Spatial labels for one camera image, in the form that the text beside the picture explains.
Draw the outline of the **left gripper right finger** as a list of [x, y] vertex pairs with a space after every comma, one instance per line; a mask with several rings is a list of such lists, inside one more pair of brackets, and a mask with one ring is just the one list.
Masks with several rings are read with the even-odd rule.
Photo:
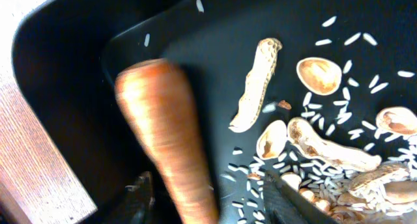
[[272, 171], [264, 177], [263, 200], [265, 223], [269, 224], [337, 224], [314, 207]]

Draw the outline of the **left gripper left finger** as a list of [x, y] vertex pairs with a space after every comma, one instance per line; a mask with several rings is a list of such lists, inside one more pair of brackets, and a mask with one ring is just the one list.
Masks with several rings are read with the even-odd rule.
[[125, 187], [125, 193], [115, 208], [105, 217], [110, 224], [148, 224], [152, 222], [154, 192], [150, 171], [141, 173], [132, 185]]

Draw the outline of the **orange carrot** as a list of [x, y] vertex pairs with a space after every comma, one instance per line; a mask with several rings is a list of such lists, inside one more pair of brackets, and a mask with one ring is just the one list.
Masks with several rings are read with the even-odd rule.
[[182, 222], [217, 223], [197, 109], [183, 70], [165, 59], [134, 64], [117, 75], [115, 98]]

